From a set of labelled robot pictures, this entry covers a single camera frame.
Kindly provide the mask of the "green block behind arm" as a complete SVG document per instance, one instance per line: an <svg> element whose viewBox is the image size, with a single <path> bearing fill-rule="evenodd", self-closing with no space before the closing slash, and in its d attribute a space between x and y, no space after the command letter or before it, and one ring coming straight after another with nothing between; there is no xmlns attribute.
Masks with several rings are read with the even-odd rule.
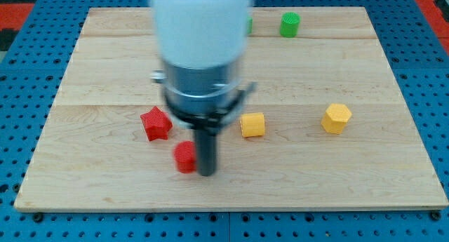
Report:
<svg viewBox="0 0 449 242"><path fill-rule="evenodd" d="M251 16L249 16L247 18L247 35L250 35L252 33L253 30L253 18Z"/></svg>

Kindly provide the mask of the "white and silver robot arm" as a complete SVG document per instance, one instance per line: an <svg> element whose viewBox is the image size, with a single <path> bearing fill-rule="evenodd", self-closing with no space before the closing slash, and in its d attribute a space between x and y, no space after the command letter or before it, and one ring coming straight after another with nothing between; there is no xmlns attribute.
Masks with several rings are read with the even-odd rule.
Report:
<svg viewBox="0 0 449 242"><path fill-rule="evenodd" d="M239 85L253 0L148 2L170 115L193 129L230 124L247 94Z"/></svg>

